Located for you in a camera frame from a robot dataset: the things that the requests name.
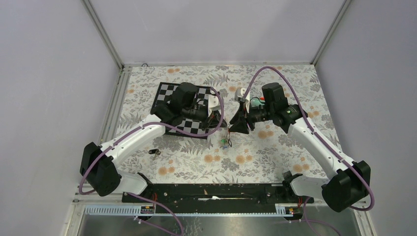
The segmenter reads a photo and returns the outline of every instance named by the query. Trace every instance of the black and white checkered pattern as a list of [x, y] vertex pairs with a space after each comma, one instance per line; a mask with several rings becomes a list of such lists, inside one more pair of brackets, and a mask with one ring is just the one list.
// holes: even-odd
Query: black and white checkered pattern
[[[164, 100], [167, 99], [169, 95], [172, 95], [173, 91], [175, 91], [178, 85], [179, 84], [172, 84], [172, 83], [165, 83], [165, 82], [159, 83], [159, 88], [158, 88], [158, 91], [156, 92], [156, 96], [153, 101], [152, 107], [155, 107], [156, 105], [160, 103], [163, 103]], [[210, 87], [197, 86], [197, 88], [199, 89], [198, 94], [197, 94], [197, 99], [202, 99], [202, 100], [207, 101], [210, 95]], [[192, 121], [190, 119], [184, 118], [182, 123], [180, 125], [177, 125], [177, 128], [184, 130], [186, 132], [190, 132], [192, 134], [208, 133], [208, 131], [199, 129], [199, 125], [200, 123], [197, 121]], [[179, 132], [176, 132], [175, 130], [167, 131], [165, 132], [165, 134], [189, 137], [188, 135], [181, 134]]]

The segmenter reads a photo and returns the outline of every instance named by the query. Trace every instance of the floral patterned mat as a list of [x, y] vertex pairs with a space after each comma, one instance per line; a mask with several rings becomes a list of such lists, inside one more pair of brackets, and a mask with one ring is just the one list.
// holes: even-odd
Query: floral patterned mat
[[[169, 66], [133, 67], [117, 135], [144, 117], [152, 106], [160, 82], [190, 82], [214, 86], [224, 98], [225, 119], [235, 114], [238, 103], [234, 93], [247, 87], [262, 66]], [[335, 145], [340, 148], [333, 122], [312, 65], [276, 66], [295, 88], [309, 117]], [[251, 96], [262, 96], [261, 87], [271, 82], [285, 84], [271, 70], [260, 73], [251, 89]], [[295, 100], [283, 85], [290, 104]], [[164, 135], [151, 141], [144, 150], [136, 151], [121, 169], [141, 172], [154, 183], [276, 183], [282, 173], [303, 173], [309, 177], [325, 177], [323, 169], [300, 143], [286, 135], [272, 122], [257, 123], [249, 135], [232, 133], [233, 147], [222, 148], [220, 140], [226, 129], [207, 140]], [[158, 148], [162, 154], [154, 157], [149, 149]]]

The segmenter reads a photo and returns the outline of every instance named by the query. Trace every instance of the metal floor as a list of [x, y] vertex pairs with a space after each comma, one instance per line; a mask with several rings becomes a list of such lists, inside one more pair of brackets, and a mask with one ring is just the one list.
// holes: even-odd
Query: metal floor
[[[322, 220], [337, 228], [343, 236], [360, 235], [359, 227], [352, 210], [336, 213], [326, 206], [308, 207], [308, 218]], [[185, 236], [314, 236], [307, 223], [286, 223], [282, 217], [180, 217]], [[173, 217], [155, 216], [150, 222], [160, 225], [174, 233], [180, 230]], [[312, 223], [322, 236], [336, 236], [329, 227]], [[79, 236], [168, 236], [154, 227], [138, 224], [131, 216], [85, 215]]]

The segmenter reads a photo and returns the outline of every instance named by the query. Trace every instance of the white wall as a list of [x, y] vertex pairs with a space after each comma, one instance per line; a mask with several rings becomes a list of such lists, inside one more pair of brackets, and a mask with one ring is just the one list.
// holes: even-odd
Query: white wall
[[309, 62], [343, 0], [91, 0], [125, 63]]
[[0, 235], [57, 236], [118, 70], [79, 0], [2, 0], [0, 22]]
[[317, 70], [343, 150], [371, 166], [378, 236], [417, 232], [417, 1], [353, 1]]

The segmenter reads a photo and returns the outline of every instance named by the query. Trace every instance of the cable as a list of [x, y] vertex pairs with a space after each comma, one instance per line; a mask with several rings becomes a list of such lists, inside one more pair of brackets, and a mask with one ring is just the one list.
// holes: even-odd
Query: cable
[[261, 69], [259, 69], [256, 73], [255, 73], [255, 75], [253, 76], [253, 78], [252, 78], [252, 80], [250, 81], [250, 83], [249, 83], [249, 86], [248, 86], [248, 88], [246, 89], [246, 92], [245, 92], [245, 94], [243, 95], [243, 99], [245, 99], [246, 98], [246, 96], [248, 95], [248, 93], [249, 93], [249, 91], [250, 91], [250, 89], [251, 89], [251, 87], [252, 87], [252, 84], [253, 84], [253, 82], [255, 81], [255, 79], [256, 79], [256, 77], [259, 75], [259, 73], [261, 72], [261, 71], [263, 71], [263, 70], [265, 70], [265, 69], [271, 69], [271, 70], [273, 70], [273, 71], [275, 71], [279, 76], [281, 76], [281, 78], [285, 81], [285, 83], [288, 85], [288, 87], [290, 88], [290, 90], [291, 90], [291, 92], [293, 93], [293, 95], [294, 95], [294, 98], [296, 99], [296, 101], [297, 101], [297, 104], [298, 104], [298, 106], [300, 107], [300, 110], [301, 110], [301, 114], [302, 114], [302, 117], [303, 117], [303, 119], [304, 119], [304, 121], [305, 121], [305, 123], [307, 124], [307, 127], [311, 130], [311, 132], [317, 137], [317, 139], [319, 139], [320, 140], [320, 142], [322, 142], [322, 144], [333, 154], [333, 155], [335, 155], [336, 157], [337, 157], [337, 159], [339, 159], [339, 161], [341, 161], [343, 164], [345, 164], [355, 175], [356, 175], [356, 177], [358, 177], [358, 179], [360, 180], [360, 182], [365, 186], [365, 188], [366, 188], [366, 190], [368, 191], [368, 193], [369, 193], [369, 196], [370, 196], [370, 198], [371, 198], [371, 203], [369, 204], [369, 206], [368, 207], [366, 207], [366, 208], [358, 208], [358, 207], [355, 207], [355, 206], [350, 206], [350, 208], [352, 208], [352, 209], [355, 209], [355, 210], [359, 210], [359, 211], [369, 211], [369, 210], [371, 210], [373, 207], [374, 207], [374, 205], [375, 205], [375, 197], [374, 197], [374, 193], [372, 192], [372, 190], [371, 190], [371, 188], [369, 187], [369, 185], [368, 185], [368, 183], [362, 178], [362, 176], [360, 176], [360, 174], [347, 162], [347, 161], [345, 161], [344, 159], [343, 159], [343, 157], [342, 156], [340, 156], [335, 150], [333, 150], [332, 148], [331, 148], [331, 146], [317, 133], [317, 132], [315, 132], [314, 131], [314, 128], [313, 128], [313, 126], [310, 124], [310, 122], [308, 121], [308, 119], [307, 119], [307, 117], [305, 116], [305, 113], [303, 112], [303, 108], [302, 108], [302, 105], [301, 105], [301, 102], [299, 101], [299, 99], [298, 99], [298, 97], [297, 97], [297, 94], [296, 94], [296, 92], [294, 91], [294, 88], [291, 86], [291, 84], [290, 84], [290, 82], [288, 82], [288, 80], [285, 78], [285, 76], [281, 73], [281, 72], [279, 72], [279, 70], [277, 70], [277, 69], [275, 69], [274, 67], [272, 67], [272, 66], [264, 66], [264, 67], [262, 67]]
[[307, 219], [307, 208], [305, 207], [307, 205], [308, 200], [310, 199], [310, 197], [308, 197], [307, 199], [305, 199], [304, 205], [302, 206], [302, 212], [304, 214], [304, 220], [307, 222], [308, 226], [311, 228], [311, 230], [317, 234], [318, 236], [321, 236], [321, 234], [319, 234], [319, 232], [317, 232], [313, 226], [311, 226], [310, 224], [310, 220]]
[[297, 209], [298, 209], [298, 208], [300, 208], [301, 204], [302, 204], [302, 199], [299, 197], [299, 198], [298, 198], [298, 205], [297, 205]]
[[[318, 223], [318, 224], [322, 224], [322, 225], [328, 226], [332, 230], [334, 230], [339, 236], [342, 236], [342, 234], [340, 233], [340, 231], [338, 231], [333, 225], [331, 225], [331, 224], [329, 224], [327, 222], [320, 221], [320, 220], [309, 220], [309, 221], [311, 223]], [[293, 223], [300, 223], [300, 222], [305, 222], [305, 220], [292, 220], [291, 221], [291, 224], [293, 224]], [[289, 224], [289, 223], [290, 223], [289, 221], [280, 221], [280, 222], [277, 222], [276, 224]]]
[[258, 98], [258, 97], [252, 97], [250, 100], [249, 100], [249, 102], [251, 102], [252, 101], [252, 99], [258, 99], [259, 100], [259, 102], [262, 102], [262, 100], [260, 99], [260, 98]]
[[[209, 135], [211, 135], [211, 134], [213, 134], [214, 132], [216, 132], [219, 128], [220, 128], [220, 126], [221, 126], [221, 123], [223, 122], [223, 118], [224, 118], [224, 101], [223, 101], [223, 99], [222, 99], [222, 97], [220, 96], [220, 94], [216, 91], [216, 89], [215, 88], [210, 88], [212, 91], [214, 91], [214, 93], [215, 93], [215, 95], [217, 96], [217, 98], [219, 99], [219, 103], [220, 103], [220, 108], [221, 108], [221, 114], [220, 114], [220, 122], [219, 122], [219, 124], [213, 129], [213, 130], [211, 130], [210, 132], [208, 132], [208, 133], [206, 133], [206, 134], [192, 134], [192, 133], [189, 133], [189, 132], [186, 132], [186, 131], [183, 131], [183, 130], [180, 130], [180, 129], [178, 129], [178, 128], [176, 128], [176, 127], [173, 127], [173, 126], [171, 126], [171, 125], [168, 125], [168, 124], [165, 124], [165, 123], [161, 123], [161, 122], [149, 122], [149, 123], [146, 123], [146, 124], [144, 124], [142, 127], [137, 127], [137, 128], [135, 128], [135, 129], [133, 129], [133, 130], [131, 130], [130, 132], [128, 132], [128, 133], [126, 133], [125, 135], [123, 135], [122, 137], [120, 137], [117, 141], [115, 141], [114, 143], [113, 143], [113, 146], [109, 146], [108, 148], [106, 148], [104, 151], [102, 151], [95, 159], [94, 159], [94, 161], [91, 163], [91, 165], [87, 168], [87, 170], [84, 172], [84, 175], [83, 175], [83, 177], [81, 178], [81, 181], [80, 181], [80, 184], [79, 184], [79, 186], [78, 186], [78, 192], [81, 194], [81, 195], [87, 195], [87, 194], [90, 194], [90, 193], [93, 193], [95, 190], [90, 190], [90, 191], [88, 191], [88, 192], [83, 192], [83, 185], [84, 185], [84, 182], [86, 181], [86, 179], [87, 179], [87, 176], [89, 175], [89, 173], [91, 172], [91, 170], [93, 169], [93, 167], [97, 164], [97, 162], [108, 152], [108, 151], [110, 151], [114, 146], [116, 146], [116, 145], [118, 145], [121, 141], [123, 141], [123, 140], [125, 140], [127, 137], [129, 137], [130, 135], [132, 135], [133, 133], [135, 133], [136, 131], [138, 131], [138, 130], [140, 130], [140, 129], [143, 129], [143, 128], [145, 128], [145, 127], [147, 127], [147, 126], [149, 126], [149, 125], [163, 125], [163, 126], [165, 126], [165, 127], [168, 127], [168, 128], [171, 128], [171, 129], [173, 129], [173, 130], [175, 130], [175, 131], [178, 131], [178, 132], [180, 132], [180, 133], [182, 133], [182, 134], [185, 134], [185, 135], [188, 135], [188, 136], [191, 136], [191, 137], [205, 137], [205, 136], [209, 136]], [[138, 199], [141, 199], [141, 200], [143, 200], [143, 201], [147, 201], [147, 202], [150, 202], [150, 203], [154, 203], [154, 204], [157, 204], [157, 205], [159, 205], [159, 206], [161, 206], [161, 207], [163, 207], [164, 209], [166, 209], [176, 220], [177, 220], [177, 222], [178, 222], [178, 224], [179, 224], [179, 227], [181, 228], [181, 235], [183, 235], [184, 234], [184, 228], [183, 228], [183, 226], [182, 226], [182, 224], [181, 224], [181, 222], [179, 221], [179, 219], [178, 219], [178, 217], [171, 211], [171, 210], [169, 210], [165, 205], [163, 205], [163, 204], [161, 204], [161, 203], [158, 203], [158, 202], [155, 202], [155, 201], [152, 201], [152, 200], [149, 200], [149, 199], [146, 199], [146, 198], [143, 198], [143, 197], [140, 197], [140, 196], [138, 196], [138, 195], [136, 195], [136, 194], [133, 194], [133, 193], [128, 193], [128, 194], [130, 194], [130, 195], [132, 195], [132, 196], [134, 196], [134, 197], [136, 197], [136, 198], [138, 198]], [[155, 224], [152, 224], [152, 223], [149, 223], [149, 222], [146, 222], [146, 221], [143, 221], [145, 224], [148, 224], [148, 225], [152, 225], [152, 226], [155, 226], [156, 228], [158, 228], [158, 229], [160, 229], [160, 230], [163, 230], [163, 231], [165, 231], [165, 232], [167, 232], [167, 233], [169, 233], [169, 234], [173, 234], [173, 235], [176, 235], [176, 236], [181, 236], [181, 235], [177, 235], [177, 234], [174, 234], [174, 233], [172, 233], [172, 232], [170, 232], [170, 231], [168, 231], [168, 230], [166, 230], [166, 229], [164, 229], [164, 228], [162, 228], [162, 227], [160, 227], [160, 226], [158, 226], [158, 225], [155, 225]]]
[[158, 228], [158, 229], [160, 229], [160, 230], [162, 230], [162, 231], [164, 231], [164, 232], [167, 232], [167, 233], [169, 233], [169, 234], [172, 234], [172, 235], [175, 235], [175, 236], [182, 236], [182, 235], [184, 235], [184, 227], [182, 226], [182, 224], [181, 224], [181, 222], [180, 222], [180, 220], [178, 219], [178, 217], [168, 208], [168, 207], [166, 207], [165, 205], [163, 205], [162, 203], [159, 203], [159, 202], [155, 202], [155, 201], [152, 201], [152, 200], [150, 200], [150, 199], [147, 199], [147, 198], [144, 198], [144, 197], [141, 197], [141, 196], [139, 196], [139, 195], [136, 195], [136, 194], [133, 194], [133, 193], [128, 193], [129, 195], [131, 195], [131, 196], [133, 196], [133, 197], [135, 197], [135, 198], [138, 198], [138, 199], [140, 199], [140, 200], [142, 200], [142, 201], [146, 201], [146, 202], [149, 202], [149, 203], [153, 203], [153, 204], [157, 204], [158, 206], [161, 206], [162, 208], [164, 208], [167, 212], [169, 212], [174, 218], [175, 218], [175, 220], [178, 222], [178, 224], [179, 224], [179, 228], [181, 229], [181, 234], [180, 235], [178, 235], [178, 234], [175, 234], [175, 233], [172, 233], [172, 232], [170, 232], [170, 231], [168, 231], [168, 230], [166, 230], [166, 229], [164, 229], [164, 228], [162, 228], [161, 226], [159, 226], [159, 225], [156, 225], [156, 224], [153, 224], [153, 223], [150, 223], [150, 222], [148, 222], [148, 221], [139, 221], [139, 222], [141, 222], [141, 223], [145, 223], [145, 224], [147, 224], [147, 225], [151, 225], [151, 226], [154, 226], [154, 227], [156, 227], [156, 228]]

